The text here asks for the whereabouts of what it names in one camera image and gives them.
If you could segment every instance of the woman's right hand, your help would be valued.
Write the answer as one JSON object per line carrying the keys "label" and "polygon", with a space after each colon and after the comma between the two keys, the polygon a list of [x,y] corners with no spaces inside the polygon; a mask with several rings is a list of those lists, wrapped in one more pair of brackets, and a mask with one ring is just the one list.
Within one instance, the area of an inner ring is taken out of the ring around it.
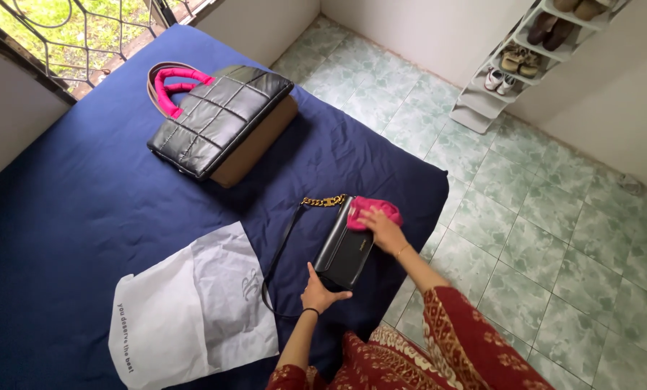
{"label": "woman's right hand", "polygon": [[372,206],[371,211],[363,209],[360,210],[360,214],[362,217],[357,221],[374,232],[374,244],[384,252],[396,256],[408,245],[400,226],[388,219],[383,211]]}

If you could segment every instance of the shoe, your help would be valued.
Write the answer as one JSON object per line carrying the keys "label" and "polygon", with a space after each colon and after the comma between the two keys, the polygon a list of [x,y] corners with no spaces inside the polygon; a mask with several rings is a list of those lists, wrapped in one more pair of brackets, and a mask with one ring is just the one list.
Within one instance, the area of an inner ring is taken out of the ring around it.
{"label": "shoe", "polygon": [[528,43],[537,46],[543,42],[549,35],[557,22],[557,17],[549,13],[540,13],[536,17],[536,22],[533,23],[530,30],[528,30]]}
{"label": "shoe", "polygon": [[513,88],[514,84],[516,84],[516,79],[511,77],[510,75],[506,76],[504,77],[504,82],[499,84],[499,87],[497,87],[496,93],[504,96],[509,91],[511,91],[511,88]]}
{"label": "shoe", "polygon": [[554,7],[563,13],[572,12],[581,0],[554,0]]}
{"label": "shoe", "polygon": [[560,19],[552,28],[552,32],[543,42],[543,47],[547,51],[555,51],[567,40],[569,34],[574,30],[575,24],[567,20]]}
{"label": "shoe", "polygon": [[523,64],[528,51],[520,45],[510,42],[501,50],[500,69],[504,72],[516,73]]}
{"label": "shoe", "polygon": [[526,56],[525,61],[518,68],[518,74],[526,78],[535,78],[538,75],[542,61],[543,58],[540,57],[540,54],[528,51],[528,56]]}
{"label": "shoe", "polygon": [[490,67],[489,73],[485,77],[485,89],[494,91],[500,86],[502,81],[504,81],[504,74],[499,69]]}
{"label": "shoe", "polygon": [[610,0],[583,0],[581,4],[577,6],[577,9],[574,10],[574,16],[578,17],[580,20],[590,22],[594,17],[608,10],[608,7],[602,3],[612,4],[613,2]]}

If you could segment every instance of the gold chain strap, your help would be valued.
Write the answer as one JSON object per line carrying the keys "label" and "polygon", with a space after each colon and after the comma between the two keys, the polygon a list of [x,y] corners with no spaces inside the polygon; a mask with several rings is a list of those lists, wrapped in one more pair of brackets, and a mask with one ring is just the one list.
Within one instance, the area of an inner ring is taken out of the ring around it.
{"label": "gold chain strap", "polygon": [[302,200],[303,205],[317,206],[319,208],[328,208],[330,206],[335,206],[343,203],[345,201],[345,194],[340,194],[334,196],[333,198],[323,198],[323,199],[311,199],[304,198]]}

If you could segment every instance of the red sleeve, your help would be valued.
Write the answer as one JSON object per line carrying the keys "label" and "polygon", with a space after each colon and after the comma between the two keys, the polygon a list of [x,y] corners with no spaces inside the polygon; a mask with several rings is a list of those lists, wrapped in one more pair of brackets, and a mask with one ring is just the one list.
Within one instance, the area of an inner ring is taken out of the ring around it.
{"label": "red sleeve", "polygon": [[468,389],[554,390],[453,287],[425,292],[425,345]]}
{"label": "red sleeve", "polygon": [[307,373],[293,364],[286,364],[273,371],[266,390],[302,390],[305,385]]}

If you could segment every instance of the navy blue mattress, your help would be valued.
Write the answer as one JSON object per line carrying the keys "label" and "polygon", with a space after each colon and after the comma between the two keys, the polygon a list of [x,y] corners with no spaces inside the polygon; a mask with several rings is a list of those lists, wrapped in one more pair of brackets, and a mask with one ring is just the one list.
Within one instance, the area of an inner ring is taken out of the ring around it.
{"label": "navy blue mattress", "polygon": [[[263,269],[304,196],[390,200],[416,250],[432,233],[448,195],[446,172],[299,86],[296,119],[232,189],[163,163],[146,148],[163,121],[148,99],[146,73],[166,60],[208,74],[262,67],[201,31],[173,26],[0,173],[0,389],[125,389],[107,347],[117,281],[234,221]],[[335,214],[312,208],[295,225],[269,288],[278,311],[301,311],[305,264]],[[404,278],[392,257],[373,250],[354,297],[326,311],[314,333],[310,363],[324,377],[341,363],[343,333],[367,339]],[[282,350],[294,322],[277,318],[277,325]],[[262,389],[277,359],[179,387]]]}

